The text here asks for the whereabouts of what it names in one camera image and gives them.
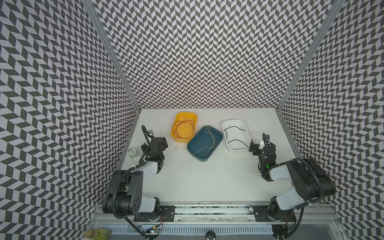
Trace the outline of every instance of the white plastic tray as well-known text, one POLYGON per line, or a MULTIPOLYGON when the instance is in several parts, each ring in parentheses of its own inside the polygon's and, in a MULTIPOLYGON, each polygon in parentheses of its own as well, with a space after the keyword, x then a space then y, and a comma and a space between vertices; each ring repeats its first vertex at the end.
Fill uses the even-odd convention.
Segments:
POLYGON ((248 151, 251 137, 243 121, 239 119, 227 120, 221 124, 228 151, 248 151))

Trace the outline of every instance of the black and white chevron wallpaper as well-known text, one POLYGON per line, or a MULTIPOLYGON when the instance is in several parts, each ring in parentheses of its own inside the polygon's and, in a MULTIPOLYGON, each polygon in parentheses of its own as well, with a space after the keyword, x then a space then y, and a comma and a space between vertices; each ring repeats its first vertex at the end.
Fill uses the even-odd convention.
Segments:
POLYGON ((347 0, 283 110, 336 181, 351 239, 384 239, 384 1, 347 0))
POLYGON ((143 108, 275 107, 334 0, 93 0, 143 108))
POLYGON ((134 117, 79 0, 1 0, 0 239, 81 237, 134 117))

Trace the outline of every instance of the glass jar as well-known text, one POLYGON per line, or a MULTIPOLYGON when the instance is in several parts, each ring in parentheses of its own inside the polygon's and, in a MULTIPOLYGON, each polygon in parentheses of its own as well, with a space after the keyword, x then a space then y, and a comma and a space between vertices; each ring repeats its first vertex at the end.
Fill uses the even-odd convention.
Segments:
POLYGON ((111 231, 104 228, 89 229, 84 232, 85 238, 90 238, 93 240, 107 240, 110 236, 111 231))

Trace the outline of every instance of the cork stopper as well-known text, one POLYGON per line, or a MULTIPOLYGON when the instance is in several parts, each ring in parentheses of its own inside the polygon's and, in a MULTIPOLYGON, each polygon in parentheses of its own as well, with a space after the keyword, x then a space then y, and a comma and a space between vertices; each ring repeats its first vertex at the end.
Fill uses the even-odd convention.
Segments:
POLYGON ((94 234, 94 230, 93 229, 89 229, 89 230, 86 230, 84 232, 84 237, 85 238, 90 238, 91 236, 93 236, 93 234, 94 234))

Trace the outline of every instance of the blue container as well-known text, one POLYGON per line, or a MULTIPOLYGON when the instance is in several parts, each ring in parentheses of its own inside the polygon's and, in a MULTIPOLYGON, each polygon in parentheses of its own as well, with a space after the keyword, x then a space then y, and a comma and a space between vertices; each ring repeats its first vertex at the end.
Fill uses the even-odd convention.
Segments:
POLYGON ((199 130, 199 132, 195 134, 195 136, 187 144, 187 150, 197 160, 205 162, 212 155, 214 150, 220 144, 221 140, 223 140, 223 134, 219 130, 211 126, 204 126, 199 130), (208 130, 210 130, 212 136, 215 138, 215 146, 211 149, 207 147, 212 147, 214 142, 208 130))

